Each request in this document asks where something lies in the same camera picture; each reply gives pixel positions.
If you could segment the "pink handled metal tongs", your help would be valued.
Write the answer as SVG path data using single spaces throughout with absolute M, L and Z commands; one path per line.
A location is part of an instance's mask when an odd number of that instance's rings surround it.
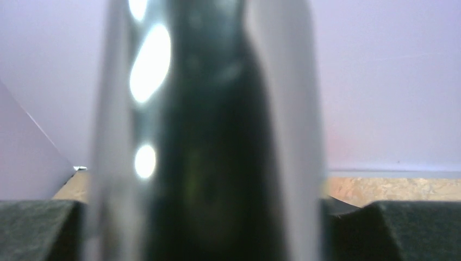
M 82 260 L 331 260 L 307 1 L 109 1 Z

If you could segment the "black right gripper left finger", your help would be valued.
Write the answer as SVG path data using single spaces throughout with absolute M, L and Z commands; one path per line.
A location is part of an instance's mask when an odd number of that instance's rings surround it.
M 86 204 L 1 201 L 1 260 L 79 260 Z

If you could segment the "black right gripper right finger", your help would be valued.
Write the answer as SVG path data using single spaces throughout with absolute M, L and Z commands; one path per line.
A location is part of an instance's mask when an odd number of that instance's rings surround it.
M 320 202 L 325 260 L 460 260 L 460 202 Z

